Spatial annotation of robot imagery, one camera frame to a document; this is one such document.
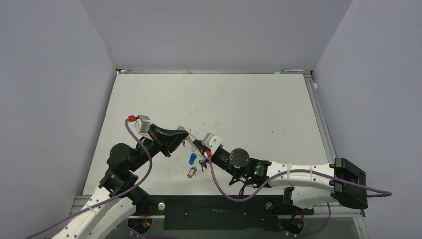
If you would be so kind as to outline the blue key tag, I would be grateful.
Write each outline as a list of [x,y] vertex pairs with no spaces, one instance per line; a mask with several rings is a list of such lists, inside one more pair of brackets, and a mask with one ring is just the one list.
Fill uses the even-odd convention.
[[190,157],[189,157],[189,161],[188,161],[188,163],[189,163],[190,165],[194,165],[196,158],[197,158],[197,155],[196,155],[195,153],[192,153],[192,154],[190,155]]

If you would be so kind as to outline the grey key tag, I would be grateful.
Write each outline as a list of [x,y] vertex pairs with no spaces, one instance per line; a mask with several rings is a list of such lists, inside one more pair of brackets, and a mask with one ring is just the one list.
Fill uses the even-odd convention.
[[193,178],[196,174],[197,168],[196,167],[191,167],[187,173],[187,177],[188,178]]

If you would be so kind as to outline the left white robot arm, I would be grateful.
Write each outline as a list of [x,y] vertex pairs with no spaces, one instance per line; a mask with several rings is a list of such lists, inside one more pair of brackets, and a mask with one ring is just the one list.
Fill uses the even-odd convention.
[[129,215],[148,209],[148,193],[139,185],[135,171],[149,164],[158,153],[169,157],[189,137],[186,130],[162,129],[152,124],[148,137],[137,138],[137,145],[116,144],[109,153],[108,169],[85,205],[72,215],[55,239],[103,239]]

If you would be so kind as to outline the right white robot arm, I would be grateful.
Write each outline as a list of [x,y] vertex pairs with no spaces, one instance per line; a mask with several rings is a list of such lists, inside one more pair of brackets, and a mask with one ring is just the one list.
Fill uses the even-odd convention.
[[352,209],[366,209],[366,173],[345,158],[321,165],[292,165],[251,158],[246,150],[231,152],[223,146],[205,146],[194,140],[193,148],[204,157],[203,164],[219,167],[232,176],[230,185],[244,179],[257,190],[284,187],[282,209],[287,213],[314,205],[338,202]]

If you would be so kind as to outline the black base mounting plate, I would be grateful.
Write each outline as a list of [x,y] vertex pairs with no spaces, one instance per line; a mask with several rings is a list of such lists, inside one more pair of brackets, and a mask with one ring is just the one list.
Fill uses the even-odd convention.
[[280,231],[298,224],[301,216],[313,215],[313,209],[288,204],[282,195],[258,195],[237,203],[224,196],[149,196],[128,225],[147,232],[163,220],[165,230],[243,230],[261,228]]

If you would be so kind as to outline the aluminium frame rail back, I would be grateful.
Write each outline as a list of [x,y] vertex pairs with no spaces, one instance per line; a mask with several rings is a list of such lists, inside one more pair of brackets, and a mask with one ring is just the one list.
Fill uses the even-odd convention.
[[[175,70],[175,69],[117,69],[117,72],[120,74],[290,74],[290,73],[283,73],[282,70],[279,71],[272,71],[272,70],[239,70],[239,69],[232,69],[232,70],[219,70],[219,69],[211,69],[211,70],[204,70],[204,69],[196,69],[196,70]],[[301,74],[310,75],[312,73],[311,70],[305,70]]]

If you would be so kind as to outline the aluminium frame rail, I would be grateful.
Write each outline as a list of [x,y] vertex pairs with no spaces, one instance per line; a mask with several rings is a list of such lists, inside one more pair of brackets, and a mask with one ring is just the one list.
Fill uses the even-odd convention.
[[306,71],[303,76],[328,161],[334,162],[336,152],[317,96],[317,84],[313,80],[312,71]]
[[[279,71],[272,71],[272,70],[239,70],[239,69],[232,69],[232,70],[219,70],[219,69],[211,69],[211,70],[204,70],[204,69],[196,69],[196,70],[175,70],[175,69],[117,69],[117,72],[120,74],[290,74],[290,73],[283,73],[282,70]],[[310,75],[312,73],[311,70],[305,70],[301,74]]]

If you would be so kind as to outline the aluminium frame rail right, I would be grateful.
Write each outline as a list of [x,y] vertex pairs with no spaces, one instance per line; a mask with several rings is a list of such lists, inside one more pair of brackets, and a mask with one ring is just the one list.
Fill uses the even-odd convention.
[[336,152],[317,96],[317,84],[313,80],[312,71],[306,71],[303,76],[328,161],[334,162]]

